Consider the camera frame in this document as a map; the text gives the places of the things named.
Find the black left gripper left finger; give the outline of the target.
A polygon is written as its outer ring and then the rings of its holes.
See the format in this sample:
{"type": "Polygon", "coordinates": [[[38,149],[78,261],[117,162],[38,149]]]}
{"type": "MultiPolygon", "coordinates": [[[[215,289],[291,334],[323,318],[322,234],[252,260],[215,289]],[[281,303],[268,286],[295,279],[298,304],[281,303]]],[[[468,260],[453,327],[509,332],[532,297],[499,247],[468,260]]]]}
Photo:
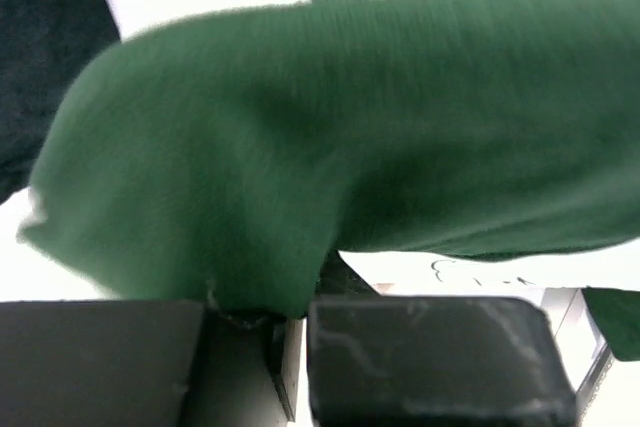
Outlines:
{"type": "Polygon", "coordinates": [[[284,426],[300,324],[191,301],[1,306],[5,426],[284,426]]]}

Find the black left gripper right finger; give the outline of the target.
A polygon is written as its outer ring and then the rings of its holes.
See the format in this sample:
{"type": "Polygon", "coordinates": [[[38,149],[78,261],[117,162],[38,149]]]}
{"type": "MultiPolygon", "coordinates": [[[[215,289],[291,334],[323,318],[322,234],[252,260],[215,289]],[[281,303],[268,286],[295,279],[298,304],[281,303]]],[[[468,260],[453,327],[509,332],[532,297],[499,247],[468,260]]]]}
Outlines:
{"type": "Polygon", "coordinates": [[[572,426],[559,314],[525,277],[470,280],[446,259],[377,293],[336,253],[307,317],[318,426],[572,426]]]}

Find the white and green t shirt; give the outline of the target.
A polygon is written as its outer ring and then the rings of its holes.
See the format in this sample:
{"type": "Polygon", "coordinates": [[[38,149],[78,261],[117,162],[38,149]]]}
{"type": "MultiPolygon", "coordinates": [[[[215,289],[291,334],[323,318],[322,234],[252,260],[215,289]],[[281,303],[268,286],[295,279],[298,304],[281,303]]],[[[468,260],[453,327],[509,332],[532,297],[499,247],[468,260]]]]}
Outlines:
{"type": "Polygon", "coordinates": [[[95,58],[21,237],[124,299],[303,315],[327,257],[639,236],[639,0],[317,0],[95,58]]]}

